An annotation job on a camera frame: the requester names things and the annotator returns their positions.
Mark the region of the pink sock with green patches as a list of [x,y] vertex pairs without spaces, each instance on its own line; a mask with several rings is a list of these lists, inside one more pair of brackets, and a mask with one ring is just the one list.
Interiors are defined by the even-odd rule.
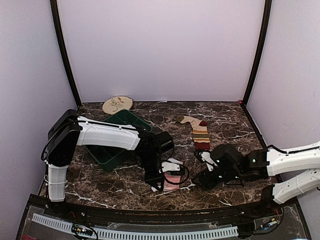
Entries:
[[164,173],[164,192],[175,191],[180,188],[182,176],[185,174],[182,164],[183,162],[174,158],[169,158],[161,163],[162,172]]

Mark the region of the green plastic divider tray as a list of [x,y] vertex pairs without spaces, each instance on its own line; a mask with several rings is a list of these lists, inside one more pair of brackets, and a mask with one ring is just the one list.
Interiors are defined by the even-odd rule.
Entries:
[[105,121],[79,117],[82,127],[78,144],[85,146],[105,172],[111,172],[130,158],[140,141],[138,131],[153,128],[128,110],[121,110]]

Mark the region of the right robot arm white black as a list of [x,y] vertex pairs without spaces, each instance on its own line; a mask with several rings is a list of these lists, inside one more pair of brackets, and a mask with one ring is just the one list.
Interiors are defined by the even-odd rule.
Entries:
[[320,186],[320,144],[279,149],[274,145],[240,153],[232,144],[220,144],[213,150],[196,150],[195,157],[206,164],[192,183],[211,190],[221,183],[235,180],[253,182],[283,173],[301,171],[295,177],[262,190],[255,213],[266,217],[278,205]]

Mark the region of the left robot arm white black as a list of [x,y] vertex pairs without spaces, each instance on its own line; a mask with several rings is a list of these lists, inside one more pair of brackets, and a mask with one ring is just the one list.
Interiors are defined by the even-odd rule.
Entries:
[[172,136],[167,131],[154,134],[141,125],[116,124],[92,120],[68,109],[48,132],[48,140],[41,153],[46,163],[47,196],[51,210],[60,218],[71,213],[65,200],[67,170],[77,146],[103,146],[134,152],[144,169],[144,181],[157,191],[163,191],[165,183],[176,183],[166,177],[190,176],[189,169],[172,158],[162,159],[162,154],[174,150]]

